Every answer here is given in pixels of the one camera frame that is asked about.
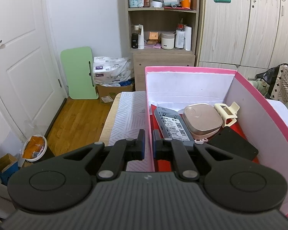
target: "plastic-wrapped tissue package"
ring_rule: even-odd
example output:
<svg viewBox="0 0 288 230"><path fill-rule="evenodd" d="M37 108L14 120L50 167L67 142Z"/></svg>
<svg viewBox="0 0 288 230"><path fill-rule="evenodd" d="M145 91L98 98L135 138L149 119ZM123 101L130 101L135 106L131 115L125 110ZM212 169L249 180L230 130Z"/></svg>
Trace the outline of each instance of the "plastic-wrapped tissue package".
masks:
<svg viewBox="0 0 288 230"><path fill-rule="evenodd" d="M96 84L115 84L134 78L130 58L94 57L92 70Z"/></svg>

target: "light blue bottle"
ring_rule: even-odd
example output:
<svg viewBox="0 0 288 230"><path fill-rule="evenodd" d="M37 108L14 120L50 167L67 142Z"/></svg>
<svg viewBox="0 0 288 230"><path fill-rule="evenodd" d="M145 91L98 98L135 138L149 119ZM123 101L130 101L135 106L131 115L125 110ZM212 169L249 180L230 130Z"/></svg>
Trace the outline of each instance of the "light blue bottle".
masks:
<svg viewBox="0 0 288 230"><path fill-rule="evenodd" d="M139 7L139 0L129 0L129 7Z"/></svg>

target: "shelf board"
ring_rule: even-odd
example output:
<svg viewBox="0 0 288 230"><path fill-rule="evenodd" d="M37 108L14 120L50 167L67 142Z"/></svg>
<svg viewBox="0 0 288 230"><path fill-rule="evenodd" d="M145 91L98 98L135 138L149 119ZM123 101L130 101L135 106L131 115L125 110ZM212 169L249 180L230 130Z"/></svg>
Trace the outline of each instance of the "shelf board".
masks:
<svg viewBox="0 0 288 230"><path fill-rule="evenodd" d="M144 49L130 49L131 53L181 53L181 54L193 54L192 51L186 51L184 49L165 50L163 48L144 48Z"/></svg>
<svg viewBox="0 0 288 230"><path fill-rule="evenodd" d="M132 8L128 9L128 11L145 11L145 10L177 11L177 12L196 13L196 10L184 10L184 9L163 8L163 7L132 7Z"/></svg>

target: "pink packaging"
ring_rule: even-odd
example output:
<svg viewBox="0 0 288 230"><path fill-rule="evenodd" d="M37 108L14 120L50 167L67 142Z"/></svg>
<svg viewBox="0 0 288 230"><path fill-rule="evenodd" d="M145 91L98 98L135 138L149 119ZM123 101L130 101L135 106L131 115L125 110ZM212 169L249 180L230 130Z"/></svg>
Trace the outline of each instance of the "pink packaging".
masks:
<svg viewBox="0 0 288 230"><path fill-rule="evenodd" d="M236 102L238 122L259 150L260 163L280 172L288 183L288 127L240 73L204 67L146 67L145 73L151 159L151 104L182 113L190 104ZM281 212L288 216L288 192Z"/></svg>

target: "silver screw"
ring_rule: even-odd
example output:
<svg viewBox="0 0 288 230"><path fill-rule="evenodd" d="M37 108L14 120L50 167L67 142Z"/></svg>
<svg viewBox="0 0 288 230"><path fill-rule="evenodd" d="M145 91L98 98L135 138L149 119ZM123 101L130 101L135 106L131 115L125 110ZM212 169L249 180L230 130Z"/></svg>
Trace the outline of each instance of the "silver screw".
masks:
<svg viewBox="0 0 288 230"><path fill-rule="evenodd" d="M111 178L114 173L111 170L102 170L98 173L101 178Z"/></svg>
<svg viewBox="0 0 288 230"><path fill-rule="evenodd" d="M185 170L182 175L186 178L195 178L198 176L198 173L194 170Z"/></svg>

